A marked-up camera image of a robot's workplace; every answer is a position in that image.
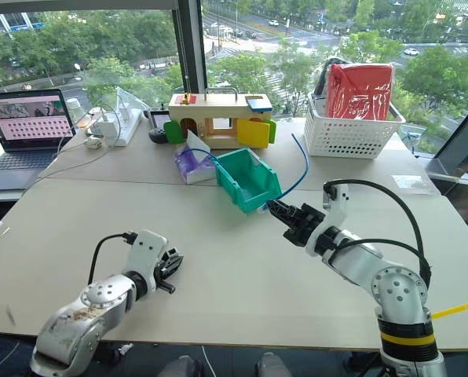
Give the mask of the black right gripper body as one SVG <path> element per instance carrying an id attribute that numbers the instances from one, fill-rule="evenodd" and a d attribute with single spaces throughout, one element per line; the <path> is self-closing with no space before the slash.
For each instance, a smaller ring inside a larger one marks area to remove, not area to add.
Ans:
<path id="1" fill-rule="evenodd" d="M 313 230 L 325 219 L 326 214 L 303 203 L 300 208 L 289 206 L 285 212 L 287 231 L 283 237 L 297 247 L 304 247 Z"/>

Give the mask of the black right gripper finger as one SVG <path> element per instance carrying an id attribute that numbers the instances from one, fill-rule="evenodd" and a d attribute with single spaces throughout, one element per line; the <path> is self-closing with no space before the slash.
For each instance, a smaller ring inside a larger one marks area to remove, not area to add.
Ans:
<path id="1" fill-rule="evenodd" d="M 277 219 L 299 219 L 302 216 L 299 208 L 278 199 L 270 201 L 270 214 Z"/>
<path id="2" fill-rule="evenodd" d="M 270 212 L 270 203 L 267 203 L 267 206 Z M 278 220 L 284 223 L 288 230 L 294 228 L 294 219 L 278 219 Z"/>

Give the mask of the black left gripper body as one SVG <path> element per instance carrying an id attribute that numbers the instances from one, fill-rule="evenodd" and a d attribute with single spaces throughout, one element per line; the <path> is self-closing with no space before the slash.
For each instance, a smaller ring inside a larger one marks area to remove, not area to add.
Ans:
<path id="1" fill-rule="evenodd" d="M 163 272 L 163 265 L 164 265 L 163 256 L 161 257 L 161 259 L 158 261 L 158 263 L 155 265 L 155 268 L 154 268 L 153 276 L 154 276 L 154 279 L 155 279 L 155 284 L 157 282 L 160 282 L 160 281 L 166 281 L 166 279 L 171 274 L 171 273 L 164 273 Z"/>

